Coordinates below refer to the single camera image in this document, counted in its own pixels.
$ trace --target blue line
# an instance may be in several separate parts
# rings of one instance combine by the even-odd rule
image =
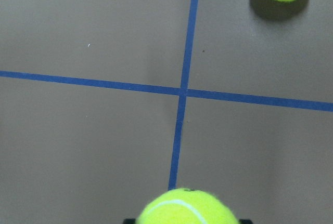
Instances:
[[[177,184],[178,165],[181,152],[182,129],[185,117],[186,97],[187,97],[187,89],[189,81],[189,72],[191,66],[198,1],[199,0],[191,0],[189,16],[188,16],[182,80],[181,80],[180,96],[178,101],[177,120],[176,120],[175,136],[173,141],[173,150],[172,150],[170,176],[169,176],[169,187],[168,187],[169,190],[176,188]]]
[[[217,91],[192,90],[192,89],[189,89],[187,91],[187,94],[189,97],[194,97],[194,98],[216,99],[216,100],[232,101],[232,102],[263,104],[267,106],[279,106],[279,107],[333,112],[333,103],[328,103],[328,102],[263,97],[263,96],[234,94],[234,93],[220,93]]]
[[[32,73],[0,71],[0,77],[20,78],[23,80],[36,80],[54,83],[64,83],[72,85],[94,86],[102,88],[112,88],[121,90],[142,91],[146,93],[157,93],[167,95],[179,95],[179,88],[163,87],[155,85],[130,84],[103,80],[88,80],[85,78],[50,76]]]

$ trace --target gray surface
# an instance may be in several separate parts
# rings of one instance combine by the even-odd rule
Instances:
[[[178,185],[255,224],[331,223],[332,113],[188,99]]]
[[[332,14],[333,0],[199,0],[190,88],[332,102]]]
[[[1,69],[177,87],[189,2],[1,0]]]
[[[122,223],[167,188],[176,97],[8,78],[0,91],[1,224]]]
[[[180,85],[190,0],[1,0],[0,70]],[[199,0],[189,86],[333,102],[333,0]],[[121,223],[167,189],[177,97],[0,78],[0,224]],[[178,186],[331,223],[332,113],[188,99]]]

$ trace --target black object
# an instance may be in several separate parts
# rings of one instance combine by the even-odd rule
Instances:
[[[240,224],[253,224],[251,220],[239,220]],[[135,219],[124,219],[123,224],[135,224]]]

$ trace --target vertical blue line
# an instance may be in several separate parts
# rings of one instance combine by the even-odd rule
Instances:
[[[188,80],[189,80],[189,72],[191,66],[198,1],[199,0],[191,0],[190,10],[189,10],[183,70],[182,70],[182,80],[181,80],[181,88],[178,101],[177,120],[176,120],[175,136],[173,141],[173,150],[171,158],[171,168],[170,168],[169,187],[168,187],[169,190],[175,189],[177,184],[178,164],[181,152],[182,129],[185,117]]]

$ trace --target gray floor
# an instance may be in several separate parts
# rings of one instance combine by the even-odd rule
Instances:
[[[190,0],[1,0],[0,70],[179,87]],[[199,0],[189,88],[333,102],[333,0]],[[0,77],[0,224],[121,223],[168,187],[178,96]],[[331,223],[333,114],[187,99],[179,187]]]

